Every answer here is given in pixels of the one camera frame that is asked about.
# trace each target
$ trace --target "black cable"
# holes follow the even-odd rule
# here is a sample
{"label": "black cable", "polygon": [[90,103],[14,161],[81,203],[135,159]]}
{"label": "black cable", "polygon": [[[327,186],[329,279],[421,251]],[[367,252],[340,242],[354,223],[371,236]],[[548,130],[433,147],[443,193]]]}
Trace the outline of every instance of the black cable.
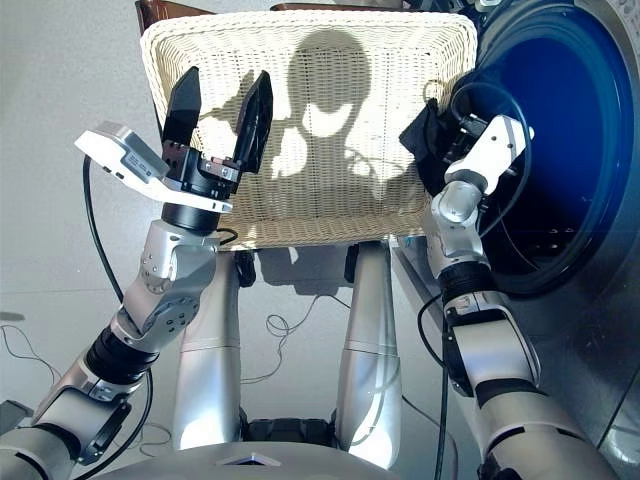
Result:
{"label": "black cable", "polygon": [[[302,317],[302,320],[300,320],[298,323],[296,323],[295,325],[293,325],[291,327],[289,326],[289,322],[287,322],[287,320],[282,315],[279,315],[277,313],[270,313],[269,315],[267,315],[267,319],[265,321],[265,327],[267,329],[267,332],[269,332],[270,335],[280,339],[278,341],[278,347],[276,348],[276,356],[278,357],[278,362],[276,363],[276,366],[269,373],[265,373],[265,374],[257,376],[257,377],[242,378],[240,380],[240,382],[243,385],[254,385],[256,383],[263,382],[264,380],[267,380],[267,379],[273,377],[276,373],[278,373],[278,371],[282,367],[282,362],[284,361],[283,348],[284,348],[285,344],[287,343],[287,339],[289,338],[290,335],[295,333],[296,330],[300,326],[302,326],[302,324],[304,322],[307,321],[307,319],[309,318],[309,315],[311,315],[311,311],[313,310],[313,306],[322,297],[332,298],[336,302],[338,302],[339,304],[344,306],[345,308],[348,308],[348,309],[351,308],[349,306],[349,304],[343,302],[342,300],[340,300],[338,297],[336,297],[334,295],[319,294],[319,295],[316,295],[315,297],[313,297],[311,305],[309,305],[309,308],[307,309],[307,313],[305,313],[304,317]],[[282,326],[276,325],[274,323],[274,320],[278,320],[282,324]]]}
{"label": "black cable", "polygon": [[[102,242],[100,241],[100,236],[98,235],[98,230],[96,228],[96,221],[93,216],[93,202],[91,200],[91,178],[89,176],[90,171],[91,171],[91,157],[89,157],[88,155],[85,155],[84,162],[82,164],[82,186],[83,186],[83,192],[84,192],[84,204],[87,211],[87,220],[89,221],[89,228],[91,230],[91,237],[93,238],[93,243],[96,247],[96,250],[98,251],[98,255],[100,256],[100,261],[102,262],[102,266],[104,267],[107,277],[109,277],[109,281],[111,282],[113,291],[118,297],[118,300],[120,301],[120,303],[122,303],[122,301],[124,300],[124,295],[122,293],[122,290],[120,289],[120,285],[118,285],[118,281],[113,273],[113,270],[111,269],[111,265],[109,264],[109,260],[107,259],[107,255],[104,251],[104,248],[102,247]],[[133,432],[131,432],[131,435],[129,436],[129,438],[127,438],[124,441],[124,443],[115,452],[113,452],[111,456],[109,456],[109,458],[107,458],[98,466],[92,468],[88,472],[83,473],[79,477],[76,477],[74,480],[86,480],[96,475],[97,473],[101,472],[102,470],[104,470],[111,463],[113,463],[114,460],[116,460],[120,455],[122,455],[122,453],[127,450],[129,445],[131,445],[131,443],[133,443],[135,438],[138,436],[138,433],[142,430],[142,427],[144,426],[144,424],[147,421],[147,418],[149,417],[149,412],[151,411],[151,404],[153,403],[153,375],[151,374],[151,369],[148,369],[146,373],[147,373],[146,374],[147,400],[145,402],[142,416],[140,417],[140,420],[138,420],[138,423],[133,429]]]}
{"label": "black cable", "polygon": [[[13,350],[11,350],[11,347],[9,346],[9,341],[7,339],[7,332],[6,332],[7,328],[13,328],[14,330],[17,330],[20,333],[20,335],[22,335],[22,337],[24,338],[25,342],[27,342],[27,345],[29,346],[29,350],[31,350],[31,354],[33,356],[19,355],[19,354],[15,353]],[[49,373],[51,374],[51,385],[52,386],[56,383],[56,375],[58,375],[58,378],[62,378],[62,375],[60,375],[60,372],[56,369],[56,367],[51,365],[49,362],[44,360],[40,355],[38,355],[36,353],[36,351],[33,349],[33,346],[31,345],[31,341],[29,340],[29,337],[27,337],[27,334],[24,333],[23,330],[21,330],[20,328],[16,327],[15,325],[0,325],[0,331],[2,332],[2,338],[4,340],[4,345],[7,348],[7,353],[9,355],[11,355],[14,358],[21,359],[21,360],[35,360],[37,362],[42,363],[45,367],[47,367],[49,369]]]}
{"label": "black cable", "polygon": [[142,417],[140,417],[140,420],[138,421],[136,428],[133,429],[133,432],[131,432],[131,435],[129,435],[129,438],[127,438],[125,442],[122,445],[120,445],[120,448],[118,448],[115,452],[113,452],[111,456],[107,458],[105,461],[103,461],[100,465],[92,468],[88,472],[83,473],[79,477],[74,478],[74,480],[87,480],[88,478],[91,478],[94,475],[100,473],[102,470],[104,470],[109,465],[111,465],[116,458],[122,455],[127,450],[129,445],[131,445],[133,441],[136,439],[136,437],[138,436],[138,433],[140,433],[140,430],[142,430],[142,427],[144,426],[144,424],[147,421],[147,418],[149,417],[149,412],[151,411],[151,404],[153,401],[153,376],[151,374],[151,369],[147,370],[146,379],[147,379],[147,401],[144,405],[144,411],[142,412]]}
{"label": "black cable", "polygon": [[227,243],[231,243],[234,240],[238,239],[238,232],[236,232],[233,228],[220,227],[216,229],[216,232],[224,232],[224,233],[231,234],[230,237],[225,238],[224,240],[220,240],[220,245],[226,245]]}
{"label": "black cable", "polygon": [[89,176],[89,172],[91,169],[91,157],[85,155],[84,163],[82,164],[82,187],[84,190],[84,206],[87,211],[87,220],[89,221],[89,229],[91,230],[91,237],[93,238],[93,244],[96,246],[96,250],[98,251],[98,256],[100,257],[100,261],[102,262],[102,266],[104,268],[107,277],[109,277],[109,281],[111,282],[111,286],[113,287],[114,292],[116,292],[116,296],[120,303],[124,298],[122,294],[122,290],[120,289],[120,285],[118,285],[118,280],[116,280],[116,276],[113,274],[113,270],[111,269],[111,265],[109,265],[109,260],[107,260],[107,255],[104,253],[104,248],[102,247],[102,242],[100,241],[100,236],[98,235],[98,230],[96,228],[96,219],[93,216],[93,202],[91,201],[91,178]]}
{"label": "black cable", "polygon": [[532,156],[533,153],[531,151],[531,134],[530,134],[530,131],[529,131],[529,123],[527,122],[527,119],[524,116],[524,113],[522,112],[522,108],[520,107],[520,104],[513,97],[513,95],[511,95],[504,88],[502,88],[502,87],[500,87],[498,85],[494,85],[492,83],[487,83],[487,82],[470,82],[470,83],[467,83],[466,85],[463,85],[462,87],[460,87],[456,91],[456,93],[453,95],[453,97],[451,97],[451,102],[449,103],[450,104],[450,109],[451,109],[451,114],[455,117],[455,119],[458,122],[462,122],[462,119],[463,119],[462,115],[460,114],[460,112],[458,110],[458,106],[457,106],[457,103],[458,103],[458,101],[460,99],[460,96],[463,93],[465,93],[465,92],[467,92],[469,90],[474,90],[474,89],[491,90],[492,92],[495,92],[495,93],[499,94],[500,96],[502,96],[504,99],[506,99],[511,104],[511,107],[513,108],[513,110],[516,113],[517,120],[522,125],[522,129],[524,131],[524,143],[525,143],[524,170],[522,172],[522,177],[520,178],[520,183],[518,183],[518,187],[516,188],[516,191],[513,193],[513,196],[511,197],[511,200],[509,200],[509,203],[507,204],[507,206],[480,233],[480,237],[484,237],[487,233],[489,233],[491,230],[493,230],[493,228],[498,223],[500,223],[502,221],[502,219],[507,215],[507,213],[509,213],[509,211],[513,208],[513,206],[516,204],[516,202],[520,198],[520,195],[522,194],[522,191],[524,190],[524,187],[526,186],[527,181],[529,180],[529,176],[531,175],[531,167],[532,167],[532,164],[533,164],[533,156]]}
{"label": "black cable", "polygon": [[607,426],[602,432],[602,436],[600,437],[600,440],[598,440],[598,443],[596,444],[596,448],[598,450],[600,450],[600,448],[602,447],[602,444],[607,439],[607,436],[609,435],[609,432],[611,431],[611,428],[613,427],[615,420],[618,418],[618,413],[620,412],[620,409],[622,408],[622,405],[624,404],[625,400],[629,397],[629,392],[631,391],[631,388],[633,388],[633,386],[635,385],[636,379],[638,378],[638,376],[640,376],[640,365],[638,365],[638,367],[636,368],[636,371],[631,376],[631,380],[629,381],[629,384],[624,389],[624,392],[620,397],[620,401],[616,405],[616,408],[613,411],[613,414],[611,415],[611,418],[609,419]]}
{"label": "black cable", "polygon": [[422,343],[424,344],[425,348],[427,349],[427,352],[429,352],[429,355],[431,355],[431,358],[433,358],[433,361],[436,362],[441,367],[444,367],[444,362],[442,360],[440,360],[440,357],[438,357],[438,354],[435,352],[435,350],[433,349],[433,347],[431,346],[431,344],[427,340],[427,336],[424,334],[424,326],[422,325],[422,316],[424,315],[424,312],[426,312],[427,309],[431,305],[433,305],[441,296],[442,296],[442,294],[439,293],[435,297],[432,297],[427,303],[425,303],[422,306],[422,308],[418,312],[418,332],[420,333],[420,338],[422,339]]}
{"label": "black cable", "polygon": [[442,478],[442,461],[444,459],[444,441],[447,434],[447,404],[449,401],[449,373],[442,367],[442,397],[440,400],[440,427],[438,431],[438,451],[436,453],[436,470],[434,480]]}
{"label": "black cable", "polygon": [[[404,394],[402,395],[402,400],[409,405],[418,415],[424,417],[429,423],[431,423],[436,428],[440,428],[440,424],[436,419],[434,419],[431,415],[429,415],[424,410],[418,408],[411,400],[409,400]],[[459,454],[458,454],[458,444],[456,443],[456,439],[454,436],[445,429],[445,433],[447,438],[449,439],[449,443],[451,444],[451,479],[457,480],[458,478],[458,469],[459,469]]]}

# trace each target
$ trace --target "wicker basket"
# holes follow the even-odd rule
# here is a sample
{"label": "wicker basket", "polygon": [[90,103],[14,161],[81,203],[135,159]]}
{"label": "wicker basket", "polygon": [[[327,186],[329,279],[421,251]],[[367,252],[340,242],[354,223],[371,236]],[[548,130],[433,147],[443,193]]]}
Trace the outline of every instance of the wicker basket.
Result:
{"label": "wicker basket", "polygon": [[221,226],[232,249],[421,233],[428,196],[398,135],[474,66],[476,32],[458,15],[246,12],[165,20],[142,40],[158,114],[190,67],[202,110],[193,146],[229,156],[242,99],[271,75],[274,116],[258,175],[246,174]]}

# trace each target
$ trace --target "silver robot arm segment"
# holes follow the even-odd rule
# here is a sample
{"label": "silver robot arm segment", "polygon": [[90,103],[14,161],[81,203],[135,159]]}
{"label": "silver robot arm segment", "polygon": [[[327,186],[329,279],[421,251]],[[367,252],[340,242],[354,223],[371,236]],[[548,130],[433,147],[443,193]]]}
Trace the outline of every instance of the silver robot arm segment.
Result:
{"label": "silver robot arm segment", "polygon": [[131,410],[128,397],[198,312],[216,250],[213,239],[151,224],[138,276],[110,325],[50,390],[32,427],[0,438],[1,479],[29,478],[29,471],[66,479],[74,463],[100,459]]}
{"label": "silver robot arm segment", "polygon": [[481,480],[614,479],[576,422],[538,389],[535,350],[493,281],[477,206],[524,150],[519,122],[498,116],[445,173],[424,219],[428,261],[442,290],[443,355],[454,388],[475,397]]}

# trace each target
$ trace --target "metal cylinder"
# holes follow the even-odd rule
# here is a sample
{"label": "metal cylinder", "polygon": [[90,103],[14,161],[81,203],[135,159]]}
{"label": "metal cylinder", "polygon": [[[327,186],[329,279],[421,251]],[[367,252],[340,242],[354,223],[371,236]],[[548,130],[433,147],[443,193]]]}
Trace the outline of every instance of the metal cylinder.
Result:
{"label": "metal cylinder", "polygon": [[213,281],[182,339],[173,422],[177,450],[239,439],[238,289],[234,254],[218,254]]}
{"label": "metal cylinder", "polygon": [[400,448],[402,383],[386,244],[359,246],[340,364],[336,437],[340,447],[389,468]]}

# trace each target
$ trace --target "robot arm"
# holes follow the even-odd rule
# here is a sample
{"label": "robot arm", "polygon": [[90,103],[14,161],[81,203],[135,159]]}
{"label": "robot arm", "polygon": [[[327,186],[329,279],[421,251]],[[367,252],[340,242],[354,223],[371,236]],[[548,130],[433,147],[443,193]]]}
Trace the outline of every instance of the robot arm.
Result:
{"label": "robot arm", "polygon": [[575,421],[538,389],[540,366],[493,281],[476,229],[477,206],[524,150],[524,130],[497,116],[424,219],[429,266],[442,290],[444,363],[454,388],[475,397],[481,480],[613,479]]}
{"label": "robot arm", "polygon": [[174,87],[163,162],[126,127],[105,122],[76,145],[103,169],[156,200],[140,269],[107,326],[50,390],[32,426],[0,437],[0,479],[69,478],[75,463],[100,459],[131,407],[127,402],[162,348],[193,320],[213,279],[218,241],[208,237],[241,174],[257,172],[272,117],[269,76],[245,97],[234,158],[207,159],[189,147],[200,111],[198,70]]}

